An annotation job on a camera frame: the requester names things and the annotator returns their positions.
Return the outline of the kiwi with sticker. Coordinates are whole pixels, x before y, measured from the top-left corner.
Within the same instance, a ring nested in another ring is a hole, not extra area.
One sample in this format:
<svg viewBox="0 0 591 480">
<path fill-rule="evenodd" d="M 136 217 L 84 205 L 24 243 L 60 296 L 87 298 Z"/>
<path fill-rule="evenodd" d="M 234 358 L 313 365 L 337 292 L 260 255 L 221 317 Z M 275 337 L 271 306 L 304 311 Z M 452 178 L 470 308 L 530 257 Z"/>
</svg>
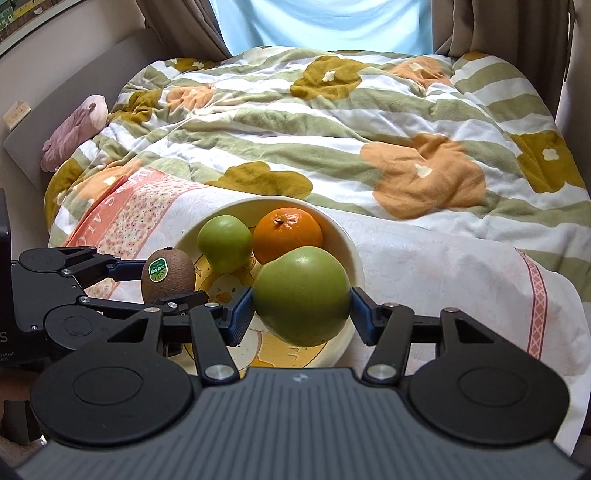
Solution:
<svg viewBox="0 0 591 480">
<path fill-rule="evenodd" d="M 145 303 L 192 292 L 195 286 L 193 262 L 176 248 L 162 248 L 146 260 L 141 272 L 141 295 Z"/>
</svg>

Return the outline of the green apple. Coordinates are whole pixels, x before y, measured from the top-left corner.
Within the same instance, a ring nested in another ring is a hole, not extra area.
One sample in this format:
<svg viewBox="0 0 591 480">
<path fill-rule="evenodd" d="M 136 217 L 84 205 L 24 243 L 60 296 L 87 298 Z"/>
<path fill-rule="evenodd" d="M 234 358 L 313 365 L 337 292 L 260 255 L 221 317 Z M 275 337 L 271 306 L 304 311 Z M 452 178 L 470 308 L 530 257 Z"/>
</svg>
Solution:
<svg viewBox="0 0 591 480">
<path fill-rule="evenodd" d="M 202 226 L 197 235 L 197 246 L 213 271 L 231 273 L 249 262 L 252 233 L 235 216 L 218 215 Z"/>
<path fill-rule="evenodd" d="M 291 345 L 315 347 L 335 338 L 345 326 L 351 283 L 331 253 L 304 246 L 264 264 L 252 295 L 267 330 Z"/>
</svg>

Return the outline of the green apple front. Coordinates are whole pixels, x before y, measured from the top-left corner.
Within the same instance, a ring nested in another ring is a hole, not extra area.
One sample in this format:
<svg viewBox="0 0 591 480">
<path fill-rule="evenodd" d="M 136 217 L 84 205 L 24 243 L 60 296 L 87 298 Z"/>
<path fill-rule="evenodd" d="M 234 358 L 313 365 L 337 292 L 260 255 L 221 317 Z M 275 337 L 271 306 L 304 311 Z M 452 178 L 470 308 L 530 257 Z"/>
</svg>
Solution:
<svg viewBox="0 0 591 480">
<path fill-rule="evenodd" d="M 315 347 L 335 338 L 345 326 L 351 283 L 331 253 L 304 246 L 264 264 L 252 295 L 267 330 L 291 345 Z"/>
</svg>

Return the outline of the large orange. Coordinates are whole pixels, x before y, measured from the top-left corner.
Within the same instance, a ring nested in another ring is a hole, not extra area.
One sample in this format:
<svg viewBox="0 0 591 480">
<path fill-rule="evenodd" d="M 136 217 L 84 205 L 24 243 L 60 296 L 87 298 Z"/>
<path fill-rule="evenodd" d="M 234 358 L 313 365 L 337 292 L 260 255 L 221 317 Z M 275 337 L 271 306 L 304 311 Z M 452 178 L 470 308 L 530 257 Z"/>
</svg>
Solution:
<svg viewBox="0 0 591 480">
<path fill-rule="evenodd" d="M 283 207 L 263 216 L 252 232 L 252 251 L 264 265 L 303 246 L 321 248 L 324 233 L 310 213 Z"/>
</svg>

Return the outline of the pink plush toy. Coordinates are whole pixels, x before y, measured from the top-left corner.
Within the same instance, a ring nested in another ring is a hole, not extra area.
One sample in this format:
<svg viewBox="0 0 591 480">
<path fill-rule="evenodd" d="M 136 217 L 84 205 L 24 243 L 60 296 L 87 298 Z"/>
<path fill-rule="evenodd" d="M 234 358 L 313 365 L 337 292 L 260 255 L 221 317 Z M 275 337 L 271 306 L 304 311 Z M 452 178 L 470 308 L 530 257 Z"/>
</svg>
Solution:
<svg viewBox="0 0 591 480">
<path fill-rule="evenodd" d="M 40 168 L 55 172 L 85 141 L 107 124 L 108 106 L 102 95 L 87 97 L 52 133 L 42 147 Z"/>
</svg>

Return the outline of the pink floral towel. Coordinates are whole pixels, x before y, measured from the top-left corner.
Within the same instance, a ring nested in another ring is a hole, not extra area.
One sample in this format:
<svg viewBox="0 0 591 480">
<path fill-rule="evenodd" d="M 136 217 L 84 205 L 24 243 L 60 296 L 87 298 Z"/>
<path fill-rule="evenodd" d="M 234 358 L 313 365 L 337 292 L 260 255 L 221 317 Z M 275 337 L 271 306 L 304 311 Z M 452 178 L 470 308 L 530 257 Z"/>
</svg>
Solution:
<svg viewBox="0 0 591 480">
<path fill-rule="evenodd" d="M 197 226 L 214 214 L 253 225 L 280 200 L 189 182 L 143 167 L 101 172 L 95 198 L 58 210 L 51 241 L 95 247 L 123 259 L 161 247 L 197 251 Z M 404 223 L 325 208 L 339 226 L 339 261 L 375 301 L 394 301 L 422 315 L 457 307 L 553 368 L 570 406 L 556 436 L 572 452 L 590 398 L 590 332 L 574 286 L 502 243 L 432 232 Z"/>
</svg>

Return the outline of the floral striped duvet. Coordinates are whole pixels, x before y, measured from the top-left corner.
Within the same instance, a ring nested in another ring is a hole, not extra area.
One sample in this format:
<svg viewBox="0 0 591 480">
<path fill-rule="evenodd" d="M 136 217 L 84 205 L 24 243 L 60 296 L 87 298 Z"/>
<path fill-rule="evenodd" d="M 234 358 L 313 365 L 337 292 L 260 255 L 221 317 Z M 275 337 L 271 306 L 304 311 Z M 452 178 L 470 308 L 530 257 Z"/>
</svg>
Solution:
<svg viewBox="0 0 591 480">
<path fill-rule="evenodd" d="M 53 246 L 141 168 L 510 244 L 590 297 L 590 197 L 528 79 L 498 57 L 256 47 L 157 60 L 53 175 Z"/>
</svg>

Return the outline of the brown curtain left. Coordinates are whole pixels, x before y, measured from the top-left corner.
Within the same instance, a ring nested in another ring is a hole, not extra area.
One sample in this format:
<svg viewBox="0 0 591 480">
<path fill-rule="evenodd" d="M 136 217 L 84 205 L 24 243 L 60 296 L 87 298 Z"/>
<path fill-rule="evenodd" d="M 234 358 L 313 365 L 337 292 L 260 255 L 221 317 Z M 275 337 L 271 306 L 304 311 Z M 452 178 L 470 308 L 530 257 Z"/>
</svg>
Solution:
<svg viewBox="0 0 591 480">
<path fill-rule="evenodd" d="M 175 56 L 219 62 L 231 57 L 208 0 L 136 0 L 162 44 Z"/>
</svg>

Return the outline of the brown curtain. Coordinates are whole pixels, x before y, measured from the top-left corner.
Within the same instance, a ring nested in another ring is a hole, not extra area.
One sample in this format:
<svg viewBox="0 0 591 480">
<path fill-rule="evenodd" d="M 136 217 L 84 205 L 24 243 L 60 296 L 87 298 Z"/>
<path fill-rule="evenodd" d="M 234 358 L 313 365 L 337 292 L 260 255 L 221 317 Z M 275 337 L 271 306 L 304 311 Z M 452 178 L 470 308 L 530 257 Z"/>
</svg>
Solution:
<svg viewBox="0 0 591 480">
<path fill-rule="evenodd" d="M 433 0 L 431 15 L 436 53 L 504 59 L 526 76 L 550 112 L 557 112 L 572 49 L 572 1 Z"/>
<path fill-rule="evenodd" d="M 162 44 L 175 56 L 219 62 L 231 57 L 208 0 L 136 0 Z"/>
</svg>

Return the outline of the light blue window cloth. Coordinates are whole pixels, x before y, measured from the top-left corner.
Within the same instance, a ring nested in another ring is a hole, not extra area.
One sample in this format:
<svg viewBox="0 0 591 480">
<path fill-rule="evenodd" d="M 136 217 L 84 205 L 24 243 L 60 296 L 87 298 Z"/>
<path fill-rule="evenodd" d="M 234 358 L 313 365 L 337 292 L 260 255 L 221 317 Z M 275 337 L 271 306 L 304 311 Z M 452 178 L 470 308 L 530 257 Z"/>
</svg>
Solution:
<svg viewBox="0 0 591 480">
<path fill-rule="evenodd" d="M 425 0 L 217 0 L 211 6 L 232 54 L 256 46 L 433 51 Z"/>
</svg>

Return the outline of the brown curtain right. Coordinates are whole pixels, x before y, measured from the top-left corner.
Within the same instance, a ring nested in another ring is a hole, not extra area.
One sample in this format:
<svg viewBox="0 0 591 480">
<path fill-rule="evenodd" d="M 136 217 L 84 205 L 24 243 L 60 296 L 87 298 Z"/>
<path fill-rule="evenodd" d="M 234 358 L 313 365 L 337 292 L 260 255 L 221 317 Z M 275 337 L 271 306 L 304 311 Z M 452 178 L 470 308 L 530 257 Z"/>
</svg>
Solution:
<svg viewBox="0 0 591 480">
<path fill-rule="evenodd" d="M 557 112 L 572 49 L 572 1 L 433 0 L 431 15 L 436 53 L 504 59 L 526 76 L 550 112 Z"/>
</svg>

